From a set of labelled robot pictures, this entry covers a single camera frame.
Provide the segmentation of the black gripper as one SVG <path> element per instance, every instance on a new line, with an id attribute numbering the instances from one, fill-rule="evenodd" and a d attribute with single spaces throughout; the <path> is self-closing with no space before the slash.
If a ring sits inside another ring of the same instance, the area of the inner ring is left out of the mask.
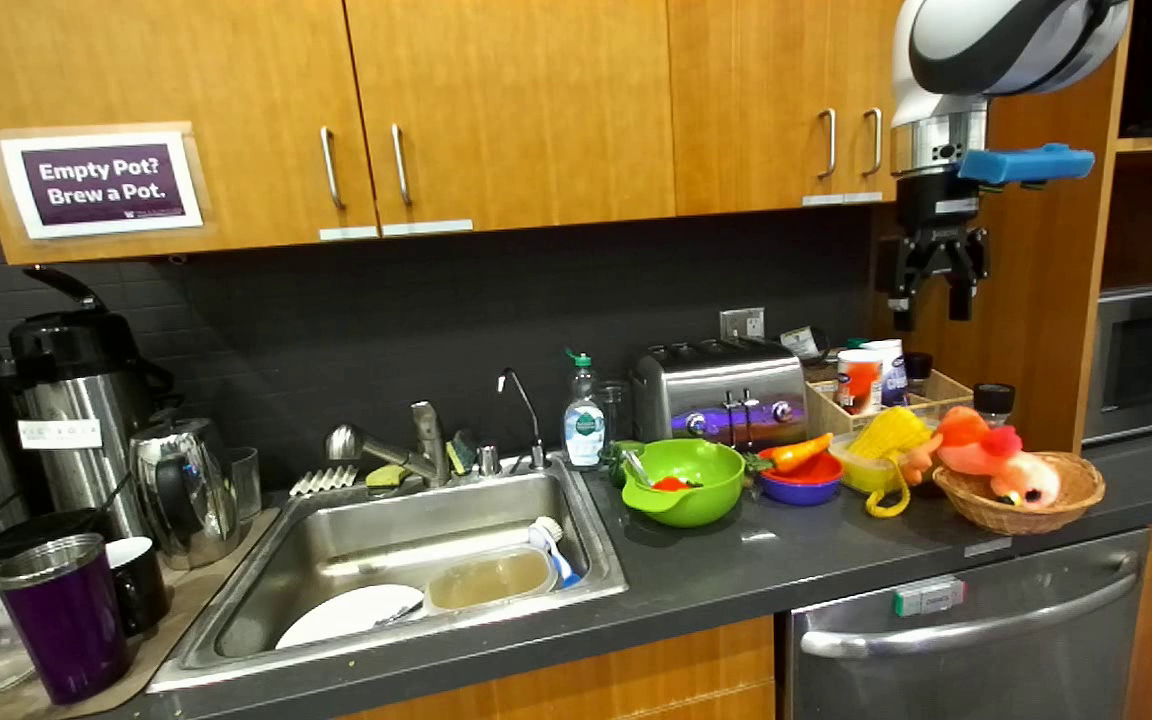
<path id="1" fill-rule="evenodd" d="M 893 327 L 914 327 L 919 289 L 947 281 L 947 321 L 971 321 L 974 283 L 983 281 L 980 185 L 951 171 L 899 177 L 887 316 Z"/>

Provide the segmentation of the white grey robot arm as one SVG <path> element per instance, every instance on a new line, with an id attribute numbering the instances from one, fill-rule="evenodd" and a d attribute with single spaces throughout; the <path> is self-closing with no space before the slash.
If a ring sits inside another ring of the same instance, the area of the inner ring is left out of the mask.
<path id="1" fill-rule="evenodd" d="M 990 148 L 997 97 L 1064 93 L 1123 39 L 1127 0 L 904 0 L 893 39 L 893 177 L 899 240 L 885 305 L 895 327 L 914 321 L 933 274 L 947 281 L 947 316 L 967 321 L 987 274 L 983 187 L 1084 178 L 1086 148 Z"/>

